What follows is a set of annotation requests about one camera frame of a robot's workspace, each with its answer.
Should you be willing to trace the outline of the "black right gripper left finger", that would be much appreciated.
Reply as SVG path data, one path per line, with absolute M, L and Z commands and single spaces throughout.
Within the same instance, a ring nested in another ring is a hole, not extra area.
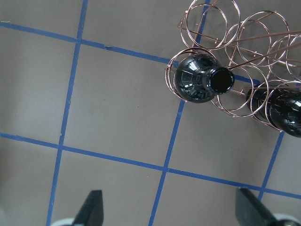
M 102 226 L 104 221 L 103 194 L 101 190 L 91 191 L 77 213 L 74 226 Z

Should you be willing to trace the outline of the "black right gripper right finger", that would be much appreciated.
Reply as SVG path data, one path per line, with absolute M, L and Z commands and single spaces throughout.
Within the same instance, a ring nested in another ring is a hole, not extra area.
M 291 226 L 288 218 L 277 219 L 248 188 L 236 189 L 236 219 L 240 226 Z

